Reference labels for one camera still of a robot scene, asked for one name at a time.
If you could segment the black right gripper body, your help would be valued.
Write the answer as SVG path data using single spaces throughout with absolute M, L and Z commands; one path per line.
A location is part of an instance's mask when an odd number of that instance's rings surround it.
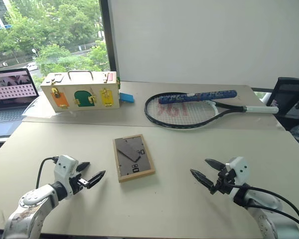
M 222 194 L 230 194 L 233 189 L 231 184 L 235 183 L 235 177 L 236 173 L 233 169 L 228 171 L 227 168 L 224 167 L 218 173 L 216 184 L 209 189 L 210 193 L 213 195 L 218 191 Z

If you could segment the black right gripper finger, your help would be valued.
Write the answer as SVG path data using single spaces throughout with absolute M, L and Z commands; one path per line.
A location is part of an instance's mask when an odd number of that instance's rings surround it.
M 203 186 L 205 186 L 210 192 L 216 192 L 215 191 L 215 186 L 211 180 L 209 180 L 204 174 L 201 172 L 195 170 L 195 169 L 190 169 L 191 174 L 193 177 Z
M 221 163 L 215 159 L 205 159 L 205 162 L 217 171 L 222 171 L 226 167 L 224 163 Z

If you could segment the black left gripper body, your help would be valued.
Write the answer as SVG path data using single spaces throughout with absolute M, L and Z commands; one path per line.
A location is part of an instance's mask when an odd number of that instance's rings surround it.
M 80 192 L 83 188 L 89 188 L 88 181 L 81 178 L 81 173 L 76 172 L 69 178 L 69 183 L 71 186 L 72 194 L 75 195 Z

